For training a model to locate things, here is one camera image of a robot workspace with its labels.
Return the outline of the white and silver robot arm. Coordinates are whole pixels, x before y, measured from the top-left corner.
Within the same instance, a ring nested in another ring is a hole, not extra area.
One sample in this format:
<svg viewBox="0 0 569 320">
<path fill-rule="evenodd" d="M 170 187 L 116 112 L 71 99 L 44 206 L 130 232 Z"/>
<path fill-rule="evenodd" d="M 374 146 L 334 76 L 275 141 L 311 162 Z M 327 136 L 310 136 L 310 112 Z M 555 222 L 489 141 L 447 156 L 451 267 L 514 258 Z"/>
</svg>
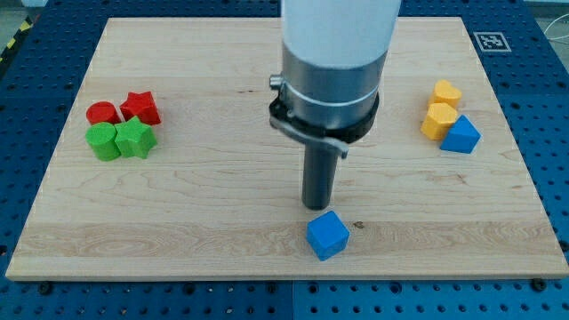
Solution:
<svg viewBox="0 0 569 320">
<path fill-rule="evenodd" d="M 340 129 L 373 109 L 401 0 L 284 0 L 281 101 Z"/>
</svg>

